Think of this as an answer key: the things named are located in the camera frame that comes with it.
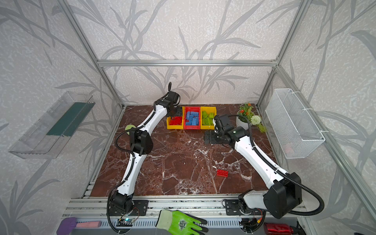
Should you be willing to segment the blue lego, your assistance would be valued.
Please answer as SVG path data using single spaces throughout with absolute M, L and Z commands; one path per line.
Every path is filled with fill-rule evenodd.
M 186 113 L 186 122 L 187 126 L 198 126 L 199 125 L 199 113 L 195 111 L 188 111 Z

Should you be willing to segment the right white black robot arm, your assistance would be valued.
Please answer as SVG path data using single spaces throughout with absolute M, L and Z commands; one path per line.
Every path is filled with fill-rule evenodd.
M 244 157 L 260 175 L 266 191 L 248 190 L 238 196 L 238 207 L 243 214 L 253 209 L 270 212 L 276 219 L 287 213 L 299 216 L 313 216 L 321 213 L 325 202 L 315 191 L 303 185 L 298 174 L 288 173 L 257 146 L 253 139 L 252 128 L 234 127 L 231 115 L 216 115 L 213 119 L 214 130 L 206 131 L 205 143 L 228 145 Z M 302 192 L 306 191 L 317 199 L 319 205 L 312 211 L 295 211 L 303 201 Z

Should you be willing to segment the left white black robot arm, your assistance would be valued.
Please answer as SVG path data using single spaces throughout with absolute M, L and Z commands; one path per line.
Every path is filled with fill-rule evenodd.
M 142 164 L 147 155 L 153 150 L 153 140 L 151 134 L 158 123 L 164 117 L 173 117 L 182 113 L 179 106 L 180 95 L 176 92 L 168 91 L 162 98 L 153 103 L 153 110 L 148 117 L 135 128 L 121 132 L 115 139 L 115 146 L 118 150 L 129 153 L 130 159 L 122 178 L 122 181 L 110 190 L 107 201 L 107 215 L 110 209 L 116 208 L 121 214 L 129 214 L 133 211 L 133 195 L 135 185 L 140 173 Z M 129 133 L 130 149 L 119 146 L 119 138 Z

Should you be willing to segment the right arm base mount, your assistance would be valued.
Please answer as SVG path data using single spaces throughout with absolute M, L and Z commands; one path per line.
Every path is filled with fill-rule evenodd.
M 223 199 L 222 206 L 227 216 L 258 216 L 262 217 L 264 211 L 262 209 L 250 209 L 239 199 Z

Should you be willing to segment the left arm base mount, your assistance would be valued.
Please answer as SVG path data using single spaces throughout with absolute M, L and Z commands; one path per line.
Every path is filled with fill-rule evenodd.
M 145 216 L 148 203 L 148 200 L 133 200 L 133 195 L 127 196 L 116 192 L 109 200 L 107 215 Z

